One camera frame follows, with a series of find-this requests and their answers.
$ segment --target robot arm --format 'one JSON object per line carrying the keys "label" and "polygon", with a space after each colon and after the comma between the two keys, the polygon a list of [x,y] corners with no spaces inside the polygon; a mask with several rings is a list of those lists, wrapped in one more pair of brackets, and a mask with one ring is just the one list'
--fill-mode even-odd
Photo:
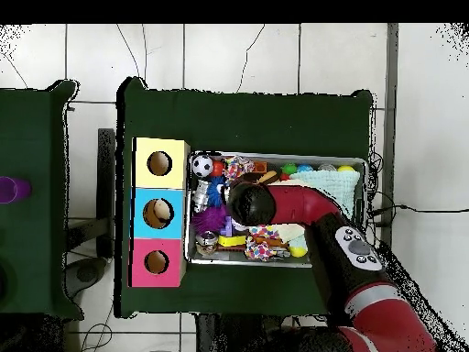
{"label": "robot arm", "polygon": [[[436,352],[435,341],[377,253],[324,194],[243,181],[230,191],[227,205],[233,219],[245,226],[305,225],[314,274],[338,324],[331,328],[336,348],[342,341],[347,344],[339,348],[352,352]],[[315,343],[324,339],[328,347],[328,337],[316,336]]]}

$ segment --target green mat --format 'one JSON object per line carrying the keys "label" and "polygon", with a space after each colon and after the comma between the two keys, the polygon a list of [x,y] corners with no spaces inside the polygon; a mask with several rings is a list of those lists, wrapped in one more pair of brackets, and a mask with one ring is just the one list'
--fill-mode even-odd
{"label": "green mat", "polygon": [[189,264],[179,288],[128,288],[131,139],[183,139],[191,149],[367,160],[372,96],[220,94],[147,90],[128,78],[117,93],[115,311],[324,314],[311,269]]}
{"label": "green mat", "polygon": [[75,88],[75,82],[63,81],[45,91],[0,90],[0,176],[26,179],[32,185],[26,200],[0,204],[0,271],[5,279],[0,313],[82,316],[62,288],[63,114]]}

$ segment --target soccer ball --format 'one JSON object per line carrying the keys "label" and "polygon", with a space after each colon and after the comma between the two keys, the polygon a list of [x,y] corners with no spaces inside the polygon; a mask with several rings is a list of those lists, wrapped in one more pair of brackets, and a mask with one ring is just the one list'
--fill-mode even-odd
{"label": "soccer ball", "polygon": [[192,171],[199,178],[206,177],[213,171],[213,161],[208,155],[199,154],[192,161]]}

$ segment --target red ball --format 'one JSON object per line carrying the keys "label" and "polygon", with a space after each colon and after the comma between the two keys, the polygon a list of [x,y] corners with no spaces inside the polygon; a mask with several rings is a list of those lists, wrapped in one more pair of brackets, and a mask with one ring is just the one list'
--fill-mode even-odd
{"label": "red ball", "polygon": [[220,177],[224,175],[224,163],[220,160],[213,161],[213,171],[210,173],[211,177]]}

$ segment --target green ball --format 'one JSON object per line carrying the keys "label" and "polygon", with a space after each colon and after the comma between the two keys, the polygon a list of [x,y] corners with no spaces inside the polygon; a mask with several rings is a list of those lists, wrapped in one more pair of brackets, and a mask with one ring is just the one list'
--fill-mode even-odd
{"label": "green ball", "polygon": [[285,174],[294,174],[297,172],[297,165],[294,163],[287,163],[286,165],[282,166],[282,172]]}

